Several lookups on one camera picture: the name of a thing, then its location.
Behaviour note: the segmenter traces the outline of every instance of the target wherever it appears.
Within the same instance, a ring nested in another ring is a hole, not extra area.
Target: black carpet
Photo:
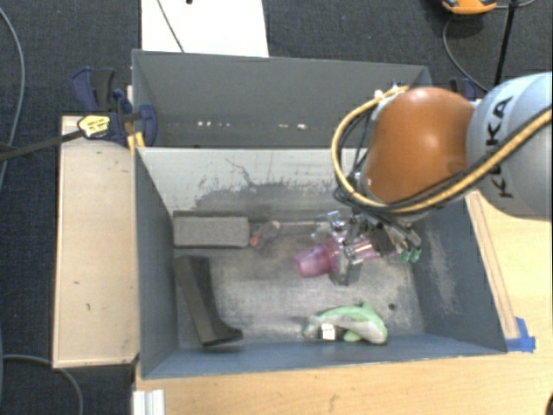
[[[551,70],[552,1],[515,15],[505,76]],[[140,0],[0,0],[19,34],[27,85],[15,145],[59,133],[60,115],[79,110],[69,87],[84,66],[114,67],[130,82],[130,50],[140,45]],[[442,46],[448,15],[430,0],[264,0],[271,55],[423,64],[447,86],[461,74]],[[454,20],[449,44],[485,86],[495,75],[506,11]],[[0,142],[6,142],[19,86],[17,52],[0,22]],[[50,356],[56,232],[55,149],[10,162],[0,194],[0,323],[6,353]],[[74,371],[87,414],[130,410],[130,367]],[[71,387],[56,373],[10,363],[0,414],[76,413]]]

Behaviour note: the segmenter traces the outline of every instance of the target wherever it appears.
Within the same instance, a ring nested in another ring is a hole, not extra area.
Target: white card
[[[160,0],[187,53],[268,57],[261,0]],[[142,48],[180,52],[156,0],[142,0]]]

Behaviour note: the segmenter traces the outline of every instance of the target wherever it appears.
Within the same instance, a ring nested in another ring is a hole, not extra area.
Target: bin floor
[[[293,255],[312,245],[307,232],[280,232],[261,249],[178,249],[175,257],[209,257],[219,315],[243,331],[240,343],[300,341],[309,315],[363,301],[384,319],[389,336],[424,332],[411,270],[421,266],[376,259],[362,266],[357,284],[335,286],[327,276],[301,278],[294,271]],[[175,287],[180,347],[197,348],[186,301]]]

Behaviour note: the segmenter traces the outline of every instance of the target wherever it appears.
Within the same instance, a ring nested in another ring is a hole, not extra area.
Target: green toy
[[[323,324],[346,329],[344,341],[367,340],[373,344],[384,344],[388,339],[388,329],[376,310],[367,302],[360,306],[341,306],[312,315],[303,330],[303,336],[315,339]]]

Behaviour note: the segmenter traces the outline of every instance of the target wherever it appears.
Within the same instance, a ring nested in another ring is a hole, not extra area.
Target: gray bin
[[[463,201],[416,224],[423,255],[413,265],[373,260],[350,287],[292,269],[294,252],[313,244],[314,220],[342,208],[332,198],[334,127],[392,81],[430,84],[419,66],[134,52],[135,105],[154,103],[160,122],[155,147],[135,158],[145,379],[506,351]],[[261,250],[177,249],[176,212],[283,226]],[[242,341],[200,346],[172,271],[185,253],[210,258],[219,314],[243,330]],[[302,339],[310,314],[364,300],[388,326],[385,346]]]

